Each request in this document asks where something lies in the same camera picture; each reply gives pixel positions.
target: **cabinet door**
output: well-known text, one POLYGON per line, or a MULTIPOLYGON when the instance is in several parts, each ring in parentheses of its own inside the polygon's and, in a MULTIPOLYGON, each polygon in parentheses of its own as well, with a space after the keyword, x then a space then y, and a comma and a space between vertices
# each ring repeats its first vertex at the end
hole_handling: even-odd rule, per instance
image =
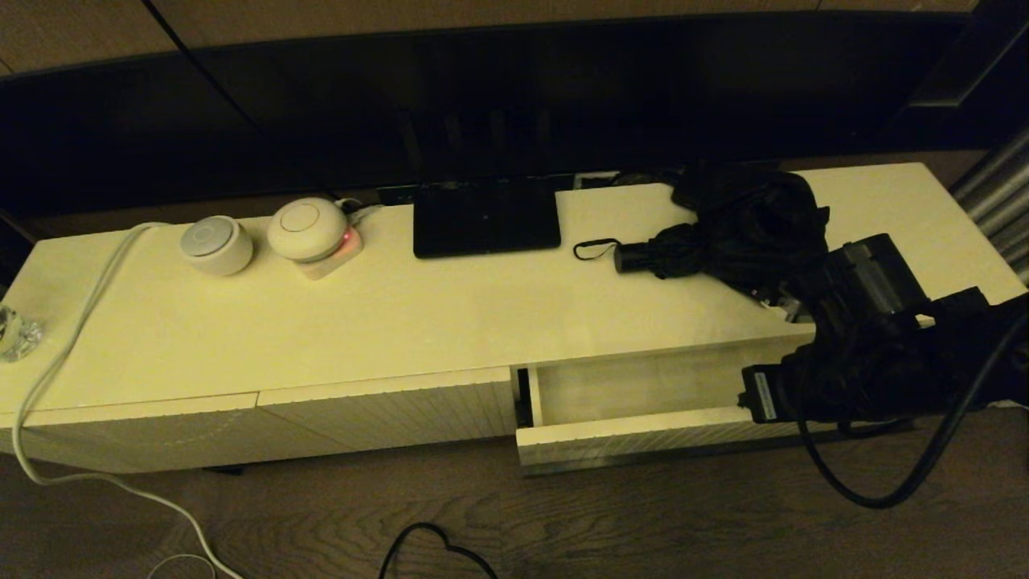
POLYGON ((514 434, 508 368, 261 393, 258 407, 351 451, 514 434))
MULTIPOLYGON (((234 395, 30 415, 25 447, 37 460, 134 473, 239 465, 344 453, 346 447, 234 395)), ((0 451, 13 453, 0 418, 0 451)))

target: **power cord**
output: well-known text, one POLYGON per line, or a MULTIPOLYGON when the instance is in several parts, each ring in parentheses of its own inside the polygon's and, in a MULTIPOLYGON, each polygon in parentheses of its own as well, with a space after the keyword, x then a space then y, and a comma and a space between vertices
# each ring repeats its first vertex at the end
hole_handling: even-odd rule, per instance
POLYGON ((159 571, 162 567, 165 567, 166 563, 172 563, 173 560, 175 560, 177 558, 193 558, 193 559, 202 560, 202 562, 204 562, 205 565, 207 565, 208 568, 210 568, 210 570, 211 570, 211 579, 218 579, 218 572, 214 570, 214 565, 210 560, 208 560, 208 559, 206 559, 206 558, 204 558, 204 557, 202 557, 200 555, 194 555, 192 553, 179 553, 177 555, 172 555, 172 556, 169 556, 169 557, 165 557, 165 560, 158 563, 153 569, 150 570, 150 574, 146 576, 146 579, 153 579, 153 576, 157 574, 157 571, 159 571))
MULTIPOLYGON (((221 82, 218 82, 218 79, 215 78, 213 74, 211 74, 211 71, 209 71, 207 67, 205 67, 204 64, 200 62, 197 56, 193 55, 192 50, 190 50, 189 47, 186 46, 185 42, 183 42, 182 39, 179 38, 178 33, 175 32, 175 29, 172 28, 172 25, 168 24, 168 21, 165 20, 165 15, 162 14, 161 10, 158 10, 157 7, 153 5, 153 2, 151 2, 150 0, 140 0, 140 2, 143 4, 143 7, 146 8, 146 11, 150 12, 150 16, 153 17, 154 22, 157 23, 157 26, 159 26, 161 30, 165 32, 165 35, 168 36, 169 40, 171 40, 172 43, 175 44, 175 48, 178 49, 179 53, 182 55, 182 57, 186 59, 187 62, 189 62, 190 66, 192 66, 192 68, 201 76, 204 77, 204 80, 206 80, 207 83, 210 84, 211 87, 214 88, 216 93, 218 93, 218 96, 220 96, 221 99, 225 101, 225 104, 232 107, 232 109, 236 111, 236 114, 238 114, 240 118, 243 119, 244 122, 249 124, 250 128, 253 129, 258 136, 260 136, 260 138, 264 139, 264 141, 268 142, 268 144, 272 145, 272 148, 274 148, 277 152, 282 154, 284 158, 289 159, 290 158, 289 155, 285 153, 279 142, 273 139, 271 135, 265 133, 264 130, 260 128, 260 124, 258 124, 257 121, 254 120, 254 118, 250 116, 247 113, 247 111, 243 109, 242 106, 240 106, 240 103, 233 98, 233 95, 228 94, 228 91, 226 91, 225 87, 221 85, 221 82)), ((328 194, 332 198, 340 198, 340 195, 333 192, 331 188, 326 186, 321 181, 321 179, 319 179, 313 172, 305 170, 296 161, 291 160, 290 164, 293 166, 293 169, 300 174, 300 176, 311 181, 317 188, 322 189, 326 194, 328 194)))
MULTIPOLYGON (((211 550, 211 546, 207 542, 207 538, 204 536, 204 531, 201 529, 200 523, 197 521, 197 518, 193 517, 192 514, 190 514, 189 511, 187 511, 185 508, 180 507, 179 505, 169 501, 168 499, 153 495, 152 493, 140 491, 139 488, 136 488, 130 485, 129 483, 125 482, 120 478, 106 473, 79 473, 79 474, 67 475, 56 478, 43 477, 39 473, 37 473, 35 468, 32 466, 32 463, 29 461, 29 458, 25 453, 25 448, 22 441, 22 430, 25 427, 25 420, 28 418, 29 412, 32 410, 33 405, 39 399, 39 396, 45 390, 45 387, 49 385, 49 379, 68 359, 68 355, 71 354, 72 349, 78 341, 79 335, 81 335, 82 333, 82 328, 85 326, 85 322, 90 319, 90 315, 93 314, 93 310, 97 306, 97 302, 100 301, 100 297, 103 295, 104 289, 106 288, 108 281, 114 275, 114 272, 117 269, 117 265, 120 262, 122 256, 125 256, 125 253, 128 250, 129 246, 144 230, 152 227, 162 226, 165 224, 168 223, 146 222, 146 223, 140 223, 132 227, 131 229, 129 229, 129 232, 126 233, 126 236, 121 239, 121 242, 118 243, 118 246, 114 249, 114 252, 111 253, 111 256, 107 259, 107 263, 104 265, 104 268, 100 274, 100 277, 97 279, 97 282, 93 286, 93 291, 90 293, 90 297, 85 300, 85 305, 82 306, 82 313, 79 315, 78 321, 75 323, 75 326, 72 330, 71 336, 68 338, 68 341, 61 349, 58 355, 54 358, 50 364, 46 367, 43 373, 40 374, 38 378, 36 378, 36 382, 33 384, 32 388, 29 390, 29 393, 26 395, 25 399, 22 401, 22 404, 19 406, 17 414, 14 418, 14 424, 11 427, 10 431, 11 445, 13 446, 14 457, 17 459, 17 463, 22 466, 22 470, 24 470, 26 476, 28 476, 36 484, 42 486, 54 486, 58 484, 75 482, 80 480, 100 480, 103 482, 111 483, 121 488, 122 491, 131 493, 132 495, 135 495, 137 497, 142 497, 143 499, 146 499, 148 501, 153 501, 155 503, 164 505, 169 509, 172 509, 173 511, 181 514, 186 518, 186 520, 189 521, 189 524, 192 526, 193 531, 197 532, 197 538, 200 540, 200 545, 204 549, 204 553, 207 555, 207 558, 211 562, 211 564, 220 569, 221 571, 223 571, 224 573, 226 573, 229 577, 233 577, 234 579, 243 579, 242 575, 240 575, 236 571, 233 571, 228 566, 221 563, 221 560, 217 556, 215 556, 214 551, 211 550)), ((157 564, 157 567, 154 568, 154 571, 156 571, 156 569, 158 569, 168 560, 169 559, 165 559, 159 564, 157 564)))
POLYGON ((493 568, 490 567, 490 564, 486 563, 485 558, 480 556, 474 551, 470 551, 468 549, 465 549, 464 547, 451 545, 450 539, 447 538, 447 534, 443 533, 441 529, 432 524, 431 522, 416 522, 414 524, 409 524, 403 531, 400 532, 399 535, 397 535, 396 539, 393 541, 393 544, 390 546, 389 551, 386 551, 386 558, 383 559, 383 565, 379 569, 379 579, 386 579, 386 572, 389 570, 389 564, 390 562, 393 560, 393 557, 396 556, 396 552, 400 550, 400 545, 403 544, 403 540, 407 538, 407 535, 411 535, 412 533, 418 531, 419 529, 424 529, 426 531, 435 534, 437 537, 439 537, 439 539, 442 540, 443 547, 448 551, 468 557, 469 559, 474 562, 475 565, 477 565, 483 570, 483 572, 490 577, 490 579, 497 579, 497 574, 493 572, 493 568))
MULTIPOLYGON (((808 423, 804 418, 804 397, 807 391, 807 379, 808 370, 811 366, 811 354, 808 355, 808 359, 805 362, 804 370, 801 373, 801 396, 797 397, 796 401, 796 427, 801 431, 801 439, 804 441, 804 446, 808 449, 808 455, 811 456, 811 460, 815 463, 815 467, 818 468, 818 472, 825 478, 826 481, 835 488, 840 495, 843 495, 847 500, 851 501, 856 505, 866 507, 870 509, 888 509, 890 507, 895 507, 900 503, 907 501, 918 487, 925 481, 929 473, 932 472, 933 467, 936 466, 936 462, 943 456, 944 450, 947 445, 950 444, 951 439, 954 437, 954 433, 957 432, 958 426, 964 419, 964 415, 968 412, 968 406, 975 400, 979 396, 980 391, 983 390, 983 386, 986 385, 987 378, 993 373, 993 369, 997 366, 1000 358, 1003 354, 1010 348, 1012 343, 1020 336, 1020 332, 1026 326, 1027 315, 1023 314, 1015 324, 1004 332, 1003 337, 997 342, 997 346, 990 353, 990 356, 983 363, 982 368, 980 368, 979 373, 975 374, 975 378, 972 381, 971 386, 965 391, 964 396, 962 396, 953 407, 951 407, 950 412, 948 412, 947 418, 941 423, 939 427, 936 429, 935 434, 929 441, 928 446, 926 446, 925 451, 922 453, 921 458, 915 464, 915 467, 911 470, 908 477, 889 495, 883 497, 865 497, 863 495, 858 495, 851 491, 846 484, 844 484, 828 468, 825 461, 822 460, 821 455, 819 455, 818 449, 815 447, 815 441, 811 438, 811 433, 808 431, 808 423)), ((890 428, 897 426, 893 424, 888 425, 890 428)))

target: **wooden floor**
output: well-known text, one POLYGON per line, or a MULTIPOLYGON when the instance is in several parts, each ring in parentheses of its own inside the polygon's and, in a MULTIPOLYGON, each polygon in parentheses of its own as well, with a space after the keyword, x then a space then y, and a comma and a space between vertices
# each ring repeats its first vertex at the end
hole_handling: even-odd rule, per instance
MULTIPOLYGON (((1029 577, 1026 419, 969 417, 923 488, 885 512, 838 497, 802 448, 526 479, 513 439, 498 439, 133 479, 192 509, 247 579, 374 578, 418 520, 501 578, 1029 577)), ((823 448, 846 480, 883 492, 925 438, 823 448)), ((0 512, 0 577, 143 579, 168 554, 199 552, 167 509, 103 483, 36 487, 8 457, 0 512)), ((208 573, 184 560, 157 577, 208 573)), ((389 576, 484 577, 422 534, 389 576)))

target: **charging base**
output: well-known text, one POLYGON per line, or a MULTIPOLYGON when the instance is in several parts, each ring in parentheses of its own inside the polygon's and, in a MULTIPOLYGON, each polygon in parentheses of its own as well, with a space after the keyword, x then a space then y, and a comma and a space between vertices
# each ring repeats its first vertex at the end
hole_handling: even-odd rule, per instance
POLYGON ((308 263, 296 263, 297 268, 308 279, 317 281, 335 270, 343 263, 354 258, 364 248, 364 241, 361 239, 361 233, 354 227, 348 228, 346 234, 347 240, 329 256, 308 263))

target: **glass object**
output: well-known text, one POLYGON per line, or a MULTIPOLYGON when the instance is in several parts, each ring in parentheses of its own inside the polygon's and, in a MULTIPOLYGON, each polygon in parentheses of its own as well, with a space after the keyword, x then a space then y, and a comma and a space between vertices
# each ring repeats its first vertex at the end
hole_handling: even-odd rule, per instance
POLYGON ((43 328, 0 304, 0 360, 17 362, 31 353, 43 337, 43 328))

